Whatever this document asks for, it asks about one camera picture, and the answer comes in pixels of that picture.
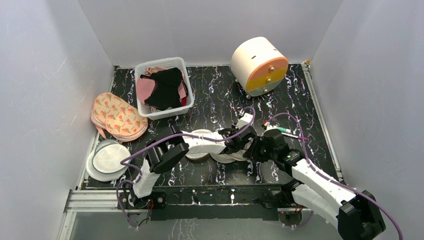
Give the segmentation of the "white mesh laundry bag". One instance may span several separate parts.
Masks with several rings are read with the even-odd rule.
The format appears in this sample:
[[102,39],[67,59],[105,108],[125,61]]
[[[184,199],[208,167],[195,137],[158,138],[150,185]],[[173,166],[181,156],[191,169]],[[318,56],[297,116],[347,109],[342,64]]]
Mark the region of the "white mesh laundry bag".
[[225,138],[217,131],[198,129],[190,133],[184,132],[184,134],[189,134],[189,136],[183,136],[184,141],[189,145],[189,151],[185,155],[189,160],[199,160],[208,156],[224,164],[248,160],[241,153],[220,154],[226,147],[223,140]]

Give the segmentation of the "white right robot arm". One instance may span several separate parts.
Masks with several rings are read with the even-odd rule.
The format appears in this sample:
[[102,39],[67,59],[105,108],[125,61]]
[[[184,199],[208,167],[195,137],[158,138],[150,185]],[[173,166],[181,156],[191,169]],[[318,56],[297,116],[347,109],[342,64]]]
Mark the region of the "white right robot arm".
[[354,193],[333,183],[333,178],[291,149],[277,129],[256,136],[244,156],[256,162],[273,161],[292,180],[271,200],[288,207],[301,205],[332,224],[344,240],[372,240],[386,230],[375,197],[368,191]]

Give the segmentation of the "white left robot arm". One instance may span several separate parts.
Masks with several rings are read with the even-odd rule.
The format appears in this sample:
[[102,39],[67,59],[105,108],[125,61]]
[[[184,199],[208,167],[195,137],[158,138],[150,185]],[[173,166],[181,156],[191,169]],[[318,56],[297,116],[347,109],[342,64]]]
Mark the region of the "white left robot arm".
[[241,129],[224,128],[215,132],[185,132],[171,126],[147,143],[141,172],[130,190],[130,202],[137,208],[147,206],[160,175],[170,171],[186,155],[210,155],[223,164],[247,160],[243,155],[256,137],[256,130],[248,124]]

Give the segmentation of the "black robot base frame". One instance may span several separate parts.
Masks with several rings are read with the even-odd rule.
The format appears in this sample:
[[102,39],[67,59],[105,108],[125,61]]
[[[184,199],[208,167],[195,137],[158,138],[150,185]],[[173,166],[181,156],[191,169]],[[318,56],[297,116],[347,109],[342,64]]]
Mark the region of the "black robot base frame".
[[299,228],[313,214],[304,206],[289,203],[279,184],[154,187],[150,195],[136,198],[130,185],[118,193],[117,208],[136,218],[136,225],[177,219],[261,219]]

